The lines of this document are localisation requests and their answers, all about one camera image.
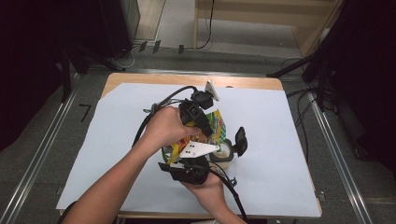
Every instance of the white paper sheet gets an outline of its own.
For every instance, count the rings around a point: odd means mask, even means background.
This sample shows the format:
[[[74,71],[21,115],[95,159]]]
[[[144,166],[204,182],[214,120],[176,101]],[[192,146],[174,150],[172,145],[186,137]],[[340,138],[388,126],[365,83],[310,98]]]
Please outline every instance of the white paper sheet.
[[[144,117],[143,109],[178,90],[178,85],[124,83],[100,100],[84,144],[68,177],[57,209],[65,209],[130,149]],[[219,109],[234,144],[240,126],[248,148],[226,170],[248,215],[320,217],[314,186],[283,91],[216,88]],[[184,91],[177,99],[190,98]],[[206,213],[181,184],[162,172],[161,151],[150,158],[121,211]],[[240,214],[225,188],[227,204]]]

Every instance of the wooden desk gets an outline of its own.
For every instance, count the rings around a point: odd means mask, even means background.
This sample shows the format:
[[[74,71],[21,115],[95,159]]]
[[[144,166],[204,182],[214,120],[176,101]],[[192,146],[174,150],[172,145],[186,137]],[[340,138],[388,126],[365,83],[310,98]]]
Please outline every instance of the wooden desk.
[[[332,26],[342,2],[342,0],[216,0],[213,20],[291,26],[300,52],[305,57],[316,49],[323,31]],[[205,11],[210,12],[211,3],[210,0],[195,0],[195,47],[197,47],[198,19],[210,15]]]
[[[209,79],[217,87],[220,102],[214,107],[222,111],[227,137],[233,139],[239,126],[247,130],[247,152],[234,159],[226,170],[230,177],[238,180],[235,190],[247,216],[320,217],[320,205],[280,81],[199,75],[110,75],[57,209],[63,210],[77,200],[126,154],[146,116],[142,108],[163,99],[177,90],[178,85],[195,85],[202,89]],[[190,95],[191,92],[185,92],[177,98]],[[251,102],[255,109],[249,109]],[[148,160],[119,217],[211,218],[193,195],[159,169],[159,161],[163,161],[161,152]],[[239,214],[227,189],[225,196],[230,208]]]

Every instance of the snack bag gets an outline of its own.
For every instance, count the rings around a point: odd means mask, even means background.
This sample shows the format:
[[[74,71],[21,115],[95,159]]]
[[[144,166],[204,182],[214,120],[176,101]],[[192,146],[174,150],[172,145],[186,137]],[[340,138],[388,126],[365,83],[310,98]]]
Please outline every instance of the snack bag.
[[[175,161],[179,160],[179,153],[186,147],[186,145],[190,142],[200,142],[207,143],[210,145],[220,146],[220,144],[226,138],[226,128],[223,119],[221,118],[221,114],[218,110],[206,114],[207,119],[209,120],[210,128],[213,130],[213,134],[209,137],[206,137],[203,133],[198,133],[194,136],[187,136],[177,143],[174,143],[172,146],[163,148],[163,160],[167,164],[171,164]],[[193,126],[195,123],[193,121],[186,124],[186,126]]]

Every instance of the human arm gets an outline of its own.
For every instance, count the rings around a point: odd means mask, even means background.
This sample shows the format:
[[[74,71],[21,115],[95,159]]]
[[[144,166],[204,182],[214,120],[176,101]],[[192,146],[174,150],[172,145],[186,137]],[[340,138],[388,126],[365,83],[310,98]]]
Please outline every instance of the human arm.
[[[63,223],[111,223],[149,157],[198,132],[182,125],[176,108],[158,111],[134,147],[78,199]]]
[[[209,173],[202,185],[183,182],[182,184],[195,195],[199,204],[218,223],[246,223],[228,207],[224,198],[223,183],[217,176]]]

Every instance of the person's right arm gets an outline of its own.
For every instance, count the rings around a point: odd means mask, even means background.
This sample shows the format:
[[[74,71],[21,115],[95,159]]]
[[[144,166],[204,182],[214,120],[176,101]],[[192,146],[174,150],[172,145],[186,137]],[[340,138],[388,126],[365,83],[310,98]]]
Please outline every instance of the person's right arm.
[[[224,198],[223,183],[217,176],[209,173],[202,185],[182,184],[195,195],[200,205],[218,223],[246,223],[228,207]]]

